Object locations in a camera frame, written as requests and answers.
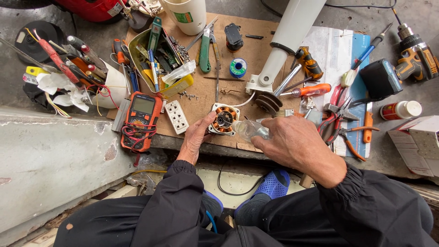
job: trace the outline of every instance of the red-handled pliers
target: red-handled pliers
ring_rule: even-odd
[[[343,116],[347,115],[349,116],[349,119],[352,120],[359,120],[356,116],[354,116],[352,113],[349,112],[349,104],[352,101],[352,97],[348,97],[345,101],[345,103],[343,103],[342,106],[340,106],[340,108],[338,109],[337,112],[331,112],[331,116],[326,119],[325,121],[323,121],[320,126],[317,128],[317,131],[319,132],[320,136],[323,137],[324,133],[325,133],[325,129],[326,127],[328,127],[332,122],[335,121],[335,126],[334,126],[334,130],[331,134],[331,136],[325,141],[326,145],[331,145],[335,139],[337,138],[340,129],[342,127],[342,121],[343,121]]]

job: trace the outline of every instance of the power outlet strip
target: power outlet strip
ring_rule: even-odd
[[[180,103],[177,100],[172,101],[165,105],[166,112],[171,120],[172,126],[177,134],[181,134],[186,131],[189,124],[184,116]]]

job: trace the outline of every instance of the black electrical component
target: black electrical component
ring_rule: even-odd
[[[385,58],[364,67],[360,70],[360,75],[369,91],[370,99],[385,99],[403,90],[395,67]]]
[[[66,43],[64,33],[57,25],[53,23],[45,22],[45,21],[34,21],[34,22],[29,22],[24,27],[22,27],[15,38],[14,46],[17,47],[19,50],[23,51],[24,53],[26,53],[27,55],[29,55],[29,57],[35,59],[40,63],[48,63],[51,62],[52,59],[25,28],[29,29],[29,31],[33,36],[35,36],[33,30],[36,29],[38,35],[42,39],[45,39],[47,42],[51,40],[55,44],[61,47],[63,44]],[[54,45],[51,44],[51,46],[59,54],[64,54],[63,51],[59,50]],[[23,62],[29,63],[29,61],[26,58],[23,58],[20,55],[18,55],[18,58],[20,58]]]
[[[239,33],[239,30],[241,30],[241,26],[237,26],[234,23],[228,24],[224,28],[226,47],[230,52],[237,52],[244,45],[242,34]]]

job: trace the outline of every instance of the pliers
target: pliers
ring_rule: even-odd
[[[345,103],[343,103],[343,105],[340,106],[338,111],[331,112],[331,116],[325,121],[323,121],[320,124],[320,126],[317,128],[317,131],[319,132],[320,136],[323,137],[326,127],[328,127],[332,122],[335,121],[334,130],[331,136],[325,141],[325,144],[327,146],[331,145],[337,138],[338,133],[340,132],[340,128],[342,127],[341,124],[343,121],[343,117],[346,117],[347,119],[350,120],[359,120],[358,117],[356,117],[355,115],[349,112],[349,104],[351,101],[352,101],[352,97],[347,98]]]
[[[352,145],[352,143],[348,140],[348,136],[347,136],[347,132],[350,131],[359,131],[359,130],[373,130],[373,131],[380,131],[380,129],[375,128],[375,127],[370,127],[370,126],[361,126],[361,127],[356,127],[356,128],[352,128],[352,129],[345,129],[345,128],[340,128],[340,131],[338,132],[339,134],[341,134],[346,142],[346,146],[348,146],[349,150],[351,150],[352,154],[359,158],[362,161],[366,161],[366,159],[361,156],[359,153],[356,152],[354,146]]]

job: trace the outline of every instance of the solder wire spool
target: solder wire spool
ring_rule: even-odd
[[[242,58],[235,58],[230,63],[230,74],[235,78],[241,78],[247,71],[247,63]]]

